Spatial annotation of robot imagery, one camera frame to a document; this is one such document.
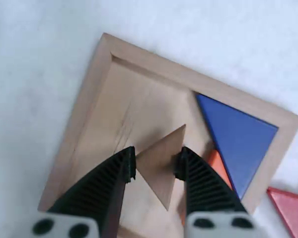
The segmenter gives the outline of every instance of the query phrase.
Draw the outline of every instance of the blue triangle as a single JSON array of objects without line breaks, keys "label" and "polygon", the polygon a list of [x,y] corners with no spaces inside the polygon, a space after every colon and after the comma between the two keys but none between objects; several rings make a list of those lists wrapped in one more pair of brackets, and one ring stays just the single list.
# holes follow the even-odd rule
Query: blue triangle
[{"label": "blue triangle", "polygon": [[234,190],[241,199],[278,128],[204,95],[198,104]]}]

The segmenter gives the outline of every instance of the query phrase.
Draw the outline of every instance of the wooden tray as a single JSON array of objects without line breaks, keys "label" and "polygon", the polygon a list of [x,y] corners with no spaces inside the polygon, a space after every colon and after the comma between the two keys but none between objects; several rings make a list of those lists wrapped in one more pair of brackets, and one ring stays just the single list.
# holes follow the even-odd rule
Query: wooden tray
[{"label": "wooden tray", "polygon": [[[242,199],[245,208],[253,212],[298,130],[298,116],[108,34],[101,37],[90,63],[39,210],[47,210],[71,185],[115,152],[134,145],[139,153],[183,124],[187,125],[184,144],[206,156],[213,143],[192,91],[279,128]],[[137,176],[142,202],[128,210],[128,199],[124,198],[121,224],[127,231],[148,238],[182,237],[176,207],[183,184],[176,181],[177,190],[169,211],[165,211],[143,178]]]}]

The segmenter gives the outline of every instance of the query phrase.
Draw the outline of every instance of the screw hole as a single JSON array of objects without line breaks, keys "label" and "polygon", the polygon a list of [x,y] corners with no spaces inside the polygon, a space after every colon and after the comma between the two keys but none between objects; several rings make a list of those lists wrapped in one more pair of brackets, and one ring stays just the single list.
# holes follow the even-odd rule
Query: screw hole
[{"label": "screw hole", "polygon": [[69,236],[70,238],[84,238],[89,232],[88,225],[77,224],[70,229]]},{"label": "screw hole", "polygon": [[215,227],[214,223],[207,218],[198,218],[195,220],[193,225],[195,227],[206,228],[206,229],[211,229]]},{"label": "screw hole", "polygon": [[253,224],[247,220],[246,218],[243,217],[236,217],[232,221],[232,226],[233,227],[239,227],[239,228],[244,228],[244,229],[252,229]]},{"label": "screw hole", "polygon": [[32,231],[35,235],[38,235],[38,236],[44,235],[52,229],[53,225],[54,225],[54,221],[52,219],[49,219],[49,218],[43,219],[38,221],[33,226]]}]

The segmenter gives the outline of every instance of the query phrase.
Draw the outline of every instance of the white surface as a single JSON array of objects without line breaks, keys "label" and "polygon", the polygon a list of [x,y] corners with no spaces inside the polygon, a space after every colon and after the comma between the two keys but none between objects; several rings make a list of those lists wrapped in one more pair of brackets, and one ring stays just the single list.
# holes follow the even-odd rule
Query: white surface
[{"label": "white surface", "polygon": [[[0,237],[37,208],[103,32],[298,114],[298,0],[0,0]],[[298,193],[298,134],[272,185]],[[289,237],[267,196],[255,218]]]}]

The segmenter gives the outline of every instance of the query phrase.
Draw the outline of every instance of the wooden frame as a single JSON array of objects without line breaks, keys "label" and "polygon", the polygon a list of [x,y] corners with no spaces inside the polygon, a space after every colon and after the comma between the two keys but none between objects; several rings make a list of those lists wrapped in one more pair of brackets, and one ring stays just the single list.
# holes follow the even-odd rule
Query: wooden frame
[{"label": "wooden frame", "polygon": [[73,154],[82,132],[86,130],[88,118],[92,113],[92,108],[97,104],[112,62],[131,67],[143,74],[154,75],[172,85],[204,94],[279,128],[242,199],[246,209],[253,212],[298,130],[298,116],[108,34],[103,34],[101,37],[90,63],[55,165],[43,191],[39,210],[48,209],[67,189],[66,180],[75,163]]}]

